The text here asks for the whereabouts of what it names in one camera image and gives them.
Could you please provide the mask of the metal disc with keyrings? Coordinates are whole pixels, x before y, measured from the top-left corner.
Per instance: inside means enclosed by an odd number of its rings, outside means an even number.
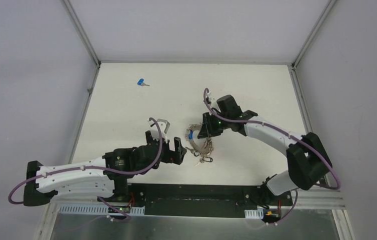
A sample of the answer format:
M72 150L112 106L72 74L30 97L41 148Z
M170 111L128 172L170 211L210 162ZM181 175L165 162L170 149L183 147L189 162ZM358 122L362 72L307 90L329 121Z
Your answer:
M200 133L202 126L200 124L190 124L185 132L185 140L188 142L189 147L186 149L194 156L198 158L195 167L204 164L212 163L214 159L211 157L214 150L213 142L210 137L202 138L202 142L198 142L197 136ZM189 130L193 131L193 139L189 139Z

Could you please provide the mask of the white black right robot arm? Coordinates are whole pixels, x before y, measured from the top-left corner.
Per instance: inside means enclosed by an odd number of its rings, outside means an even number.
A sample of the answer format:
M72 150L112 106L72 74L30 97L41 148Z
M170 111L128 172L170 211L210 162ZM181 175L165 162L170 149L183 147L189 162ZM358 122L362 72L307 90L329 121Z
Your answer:
M218 108L211 107L208 95L204 96L204 101L210 111L202 115L198 139L217 137L230 129L259 140L286 156L287 170L268 177L260 186L263 203L273 205L288 191L309 190L331 171L332 163L315 133L290 133L267 123L256 112L242 111L230 94L216 101Z

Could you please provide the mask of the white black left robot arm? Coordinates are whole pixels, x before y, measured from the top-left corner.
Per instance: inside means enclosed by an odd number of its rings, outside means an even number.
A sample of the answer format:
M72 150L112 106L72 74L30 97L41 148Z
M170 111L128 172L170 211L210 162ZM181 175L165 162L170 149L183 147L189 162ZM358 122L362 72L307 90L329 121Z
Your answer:
M157 169L160 163L181 165L187 149L179 137L174 149L169 140L156 140L146 131L146 144L117 148L86 162L45 166L39 161L27 164L23 205L37 207L51 200L101 197L124 202L129 196L128 179Z

